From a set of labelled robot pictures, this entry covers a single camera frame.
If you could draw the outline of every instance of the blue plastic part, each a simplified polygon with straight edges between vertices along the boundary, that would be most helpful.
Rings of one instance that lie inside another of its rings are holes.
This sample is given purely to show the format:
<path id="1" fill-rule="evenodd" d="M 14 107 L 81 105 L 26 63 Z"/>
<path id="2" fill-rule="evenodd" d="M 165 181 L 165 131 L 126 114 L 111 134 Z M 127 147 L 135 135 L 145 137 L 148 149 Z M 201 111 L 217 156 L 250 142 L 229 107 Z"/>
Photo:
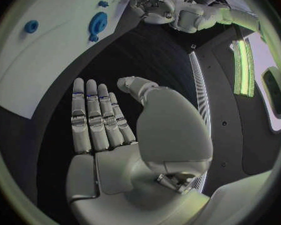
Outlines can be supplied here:
<path id="1" fill-rule="evenodd" d="M 103 7 L 103 8 L 106 8 L 109 6 L 108 2 L 107 1 L 99 1 L 98 5 L 100 7 Z"/>
<path id="2" fill-rule="evenodd" d="M 31 20 L 25 24 L 24 30 L 26 33 L 33 34 L 39 28 L 39 22 Z"/>
<path id="3" fill-rule="evenodd" d="M 88 31 L 90 32 L 89 40 L 91 42 L 97 42 L 99 40 L 97 34 L 106 28 L 107 23 L 107 14 L 105 12 L 101 11 L 93 16 L 88 26 Z"/>

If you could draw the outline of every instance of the blue knob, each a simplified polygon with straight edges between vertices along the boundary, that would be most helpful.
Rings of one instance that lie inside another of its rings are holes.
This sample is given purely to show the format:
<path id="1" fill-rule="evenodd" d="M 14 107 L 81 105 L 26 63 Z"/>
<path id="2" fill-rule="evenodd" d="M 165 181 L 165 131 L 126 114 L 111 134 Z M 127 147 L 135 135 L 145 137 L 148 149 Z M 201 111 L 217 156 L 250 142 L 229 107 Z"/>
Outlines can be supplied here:
<path id="1" fill-rule="evenodd" d="M 106 8 L 109 6 L 108 2 L 107 1 L 99 1 L 98 5 L 100 7 L 103 7 L 103 8 Z"/>
<path id="2" fill-rule="evenodd" d="M 31 20 L 25 24 L 24 30 L 26 33 L 33 34 L 39 27 L 39 22 Z"/>
<path id="3" fill-rule="evenodd" d="M 107 14 L 105 12 L 101 11 L 93 16 L 88 26 L 88 31 L 90 32 L 89 40 L 92 42 L 97 42 L 99 39 L 97 34 L 106 28 L 107 23 Z"/>

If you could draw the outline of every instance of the dark floor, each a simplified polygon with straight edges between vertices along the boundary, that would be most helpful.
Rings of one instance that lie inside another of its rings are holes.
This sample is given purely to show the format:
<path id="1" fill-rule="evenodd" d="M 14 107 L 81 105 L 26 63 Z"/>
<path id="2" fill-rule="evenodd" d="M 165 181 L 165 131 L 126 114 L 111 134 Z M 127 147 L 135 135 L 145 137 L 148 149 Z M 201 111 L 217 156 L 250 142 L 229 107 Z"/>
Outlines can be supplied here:
<path id="1" fill-rule="evenodd" d="M 197 106 L 187 53 L 159 26 L 140 24 L 106 48 L 79 75 L 105 83 L 135 133 L 142 106 L 117 88 L 121 77 L 138 76 L 167 86 Z M 75 224 L 66 201 L 66 176 L 75 155 L 71 131 L 72 87 L 64 94 L 47 127 L 38 159 L 38 206 L 61 224 Z"/>

